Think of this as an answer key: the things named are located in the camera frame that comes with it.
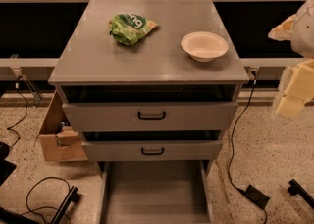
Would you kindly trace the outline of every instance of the wall outlet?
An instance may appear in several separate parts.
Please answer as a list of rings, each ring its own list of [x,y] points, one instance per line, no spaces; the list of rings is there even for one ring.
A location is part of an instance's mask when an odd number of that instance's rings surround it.
[[[252,79],[257,79],[257,73],[259,71],[259,67],[249,67],[248,68],[248,75],[249,75],[249,78],[252,80]]]
[[[11,70],[14,73],[14,75],[16,75],[16,77],[23,75],[23,71],[21,67],[11,67]]]

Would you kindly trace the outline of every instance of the terrazzo floor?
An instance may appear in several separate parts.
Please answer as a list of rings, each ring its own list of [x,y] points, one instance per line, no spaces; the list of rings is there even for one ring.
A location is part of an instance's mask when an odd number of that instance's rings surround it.
[[[243,110],[249,92],[239,98]],[[272,118],[271,104],[274,93],[256,92],[250,107],[238,121],[235,135],[235,158],[232,164],[234,183],[242,189],[249,184],[259,189],[270,200],[266,206],[267,223],[314,223],[314,210],[300,197],[288,192],[291,179],[297,180],[314,196],[314,128],[312,104],[307,106],[296,120],[285,122]],[[31,104],[31,96],[26,94]],[[15,128],[21,140],[7,158],[17,169],[0,187],[0,207],[16,213],[27,212],[27,192],[45,177],[61,177],[71,186],[78,187],[79,203],[71,204],[67,214],[71,223],[96,223],[99,208],[101,178],[93,162],[45,162],[36,136],[47,112],[51,94],[38,108],[31,106],[27,117]],[[17,95],[4,94],[0,99],[0,141],[12,144],[15,136],[6,130],[25,113],[25,102]],[[207,177],[214,219],[217,224],[264,223],[265,213],[235,190],[229,181],[227,167],[231,157],[228,133],[224,146]],[[59,207],[66,184],[59,180],[47,180],[29,196],[29,207]],[[53,209],[40,211],[47,222],[55,214]],[[44,223],[32,213],[28,218]],[[61,223],[69,223],[64,218]]]

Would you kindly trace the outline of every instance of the plastic bag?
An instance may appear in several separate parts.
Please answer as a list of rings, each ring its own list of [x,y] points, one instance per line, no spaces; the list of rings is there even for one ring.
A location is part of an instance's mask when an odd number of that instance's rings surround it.
[[[109,22],[110,34],[126,46],[133,46],[151,32],[157,23],[135,14],[120,14]]]

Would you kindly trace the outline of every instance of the cabinet top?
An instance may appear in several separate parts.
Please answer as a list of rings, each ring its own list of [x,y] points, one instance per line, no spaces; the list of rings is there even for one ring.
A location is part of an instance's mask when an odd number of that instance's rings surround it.
[[[133,13],[158,27],[132,47],[109,34],[109,21]],[[228,42],[228,52],[209,63],[181,47],[184,36],[209,31]],[[198,83],[241,84],[246,71],[212,0],[91,0],[50,76],[54,85]]]

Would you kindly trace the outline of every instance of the white bowl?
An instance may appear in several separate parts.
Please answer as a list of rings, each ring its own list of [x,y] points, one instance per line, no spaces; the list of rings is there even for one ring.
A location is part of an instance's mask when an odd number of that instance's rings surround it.
[[[206,31],[188,34],[183,38],[181,46],[198,62],[210,62],[228,50],[228,44],[221,36]]]

